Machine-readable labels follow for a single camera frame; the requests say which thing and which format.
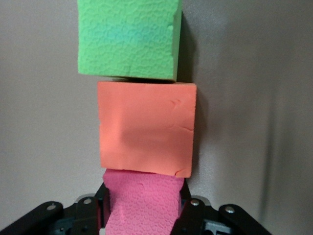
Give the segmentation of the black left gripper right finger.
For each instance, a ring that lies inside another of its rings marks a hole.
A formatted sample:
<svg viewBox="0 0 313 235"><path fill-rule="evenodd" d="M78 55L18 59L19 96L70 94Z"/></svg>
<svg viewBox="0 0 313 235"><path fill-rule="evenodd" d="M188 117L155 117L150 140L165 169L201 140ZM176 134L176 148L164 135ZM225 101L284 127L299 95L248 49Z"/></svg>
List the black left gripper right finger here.
<svg viewBox="0 0 313 235"><path fill-rule="evenodd" d="M201 235L203 232L205 204L202 200L192 198L187 184L184 180L180 190L180 211L175 221L172 235Z"/></svg>

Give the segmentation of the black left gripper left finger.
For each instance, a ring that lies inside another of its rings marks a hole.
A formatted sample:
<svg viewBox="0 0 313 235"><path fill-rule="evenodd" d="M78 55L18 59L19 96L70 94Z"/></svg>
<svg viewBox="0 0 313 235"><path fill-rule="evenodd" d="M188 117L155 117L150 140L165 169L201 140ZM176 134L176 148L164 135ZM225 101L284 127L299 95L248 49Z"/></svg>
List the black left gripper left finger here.
<svg viewBox="0 0 313 235"><path fill-rule="evenodd" d="M75 233L99 235L111 214L110 192L102 184L95 194L85 194L76 201Z"/></svg>

